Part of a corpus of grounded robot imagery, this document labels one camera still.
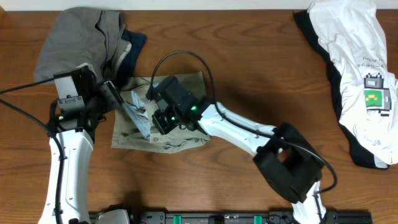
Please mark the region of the khaki green shorts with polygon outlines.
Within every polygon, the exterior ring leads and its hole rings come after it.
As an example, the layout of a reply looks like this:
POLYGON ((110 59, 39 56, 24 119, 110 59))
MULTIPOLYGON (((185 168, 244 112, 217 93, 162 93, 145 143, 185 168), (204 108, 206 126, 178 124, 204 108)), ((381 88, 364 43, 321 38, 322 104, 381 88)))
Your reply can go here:
POLYGON ((198 130, 189 131, 180 127, 173 128, 168 134, 160 134, 152 122, 152 115, 158 106, 146 98, 149 85, 149 77, 136 77, 130 78, 122 88, 124 103, 115 111, 113 148, 173 154, 200 147, 211 139, 198 130))

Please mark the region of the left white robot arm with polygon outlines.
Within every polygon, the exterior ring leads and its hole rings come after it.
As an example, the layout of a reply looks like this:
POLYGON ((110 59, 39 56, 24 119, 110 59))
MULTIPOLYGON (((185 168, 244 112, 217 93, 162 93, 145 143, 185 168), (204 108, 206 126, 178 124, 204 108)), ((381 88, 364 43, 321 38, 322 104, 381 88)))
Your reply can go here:
POLYGON ((95 87, 60 80, 55 84, 59 98, 50 107, 49 187, 39 222, 91 223, 87 185, 95 129, 123 101, 110 81, 95 87))

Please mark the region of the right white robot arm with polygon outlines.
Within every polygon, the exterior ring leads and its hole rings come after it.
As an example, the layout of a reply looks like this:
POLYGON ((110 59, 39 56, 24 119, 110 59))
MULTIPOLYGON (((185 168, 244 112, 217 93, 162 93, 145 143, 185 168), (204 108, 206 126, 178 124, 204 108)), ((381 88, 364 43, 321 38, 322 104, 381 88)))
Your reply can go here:
POLYGON ((292 204, 297 223, 325 222, 320 180, 327 163, 293 126, 256 123, 208 98, 156 104, 153 121, 161 133, 182 125, 234 144, 253 157, 270 187, 292 204))

